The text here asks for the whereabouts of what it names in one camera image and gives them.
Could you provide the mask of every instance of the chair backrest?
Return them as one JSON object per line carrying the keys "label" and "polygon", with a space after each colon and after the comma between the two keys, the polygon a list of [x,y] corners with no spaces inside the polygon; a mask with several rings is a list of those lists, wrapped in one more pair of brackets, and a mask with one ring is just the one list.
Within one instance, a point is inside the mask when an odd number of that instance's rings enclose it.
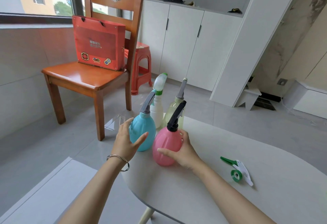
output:
{"label": "chair backrest", "polygon": [[[93,11],[92,3],[100,5],[133,11],[133,20],[128,20],[120,17],[101,14]],[[85,0],[85,16],[94,17],[102,20],[113,21],[126,26],[126,30],[130,31],[130,40],[125,39],[125,48],[129,50],[127,58],[126,69],[131,73],[134,63],[134,55],[137,43],[137,37],[139,33],[141,13],[142,13],[143,0]]]}

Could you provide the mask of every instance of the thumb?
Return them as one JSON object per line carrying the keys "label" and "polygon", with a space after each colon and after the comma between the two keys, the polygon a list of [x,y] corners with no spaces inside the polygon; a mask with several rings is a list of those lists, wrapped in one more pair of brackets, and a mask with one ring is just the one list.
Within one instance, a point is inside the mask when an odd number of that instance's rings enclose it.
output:
{"label": "thumb", "polygon": [[175,159],[176,152],[173,152],[166,148],[158,148],[157,151],[163,155],[166,155],[168,157],[171,157],[172,159]]}
{"label": "thumb", "polygon": [[138,148],[145,141],[148,135],[149,132],[145,132],[144,134],[142,134],[140,138],[138,138],[137,141],[134,143],[134,146]]}

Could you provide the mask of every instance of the red gift bag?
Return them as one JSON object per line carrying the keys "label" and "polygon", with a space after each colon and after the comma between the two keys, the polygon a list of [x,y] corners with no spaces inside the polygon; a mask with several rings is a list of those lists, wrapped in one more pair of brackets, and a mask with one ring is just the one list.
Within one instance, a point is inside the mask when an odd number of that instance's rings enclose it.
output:
{"label": "red gift bag", "polygon": [[124,68],[125,25],[91,17],[73,16],[80,63],[114,71]]}

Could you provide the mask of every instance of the electrical outlet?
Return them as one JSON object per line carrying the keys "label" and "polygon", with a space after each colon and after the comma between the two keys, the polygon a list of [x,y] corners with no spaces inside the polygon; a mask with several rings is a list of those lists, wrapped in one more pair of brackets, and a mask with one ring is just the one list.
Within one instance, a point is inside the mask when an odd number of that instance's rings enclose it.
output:
{"label": "electrical outlet", "polygon": [[284,86],[287,83],[287,79],[280,78],[279,81],[277,82],[278,85]]}

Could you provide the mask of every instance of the cabinet door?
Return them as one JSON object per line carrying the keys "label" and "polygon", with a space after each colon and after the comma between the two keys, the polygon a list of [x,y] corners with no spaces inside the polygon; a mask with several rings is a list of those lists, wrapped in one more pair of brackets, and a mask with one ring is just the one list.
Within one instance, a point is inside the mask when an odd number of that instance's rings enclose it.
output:
{"label": "cabinet door", "polygon": [[242,18],[205,11],[187,83],[212,91],[233,45]]}
{"label": "cabinet door", "polygon": [[[144,0],[139,29],[139,41],[150,46],[151,72],[159,74],[169,4]],[[147,60],[140,65],[147,68]]]}
{"label": "cabinet door", "polygon": [[186,77],[204,11],[171,5],[160,73],[182,81]]}

